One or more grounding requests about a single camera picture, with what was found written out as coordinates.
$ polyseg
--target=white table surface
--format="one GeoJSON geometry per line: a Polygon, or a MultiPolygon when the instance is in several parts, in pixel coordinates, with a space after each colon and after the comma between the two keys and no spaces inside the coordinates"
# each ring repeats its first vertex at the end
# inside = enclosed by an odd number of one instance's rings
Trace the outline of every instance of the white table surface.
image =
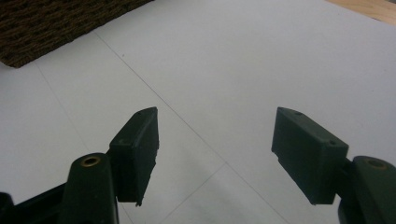
{"type": "Polygon", "coordinates": [[[159,108],[143,206],[121,223],[338,223],[271,152],[276,108],[305,113],[348,158],[396,164],[396,27],[325,1],[157,0],[40,59],[0,65],[0,191],[62,184],[132,114],[159,108]]]}

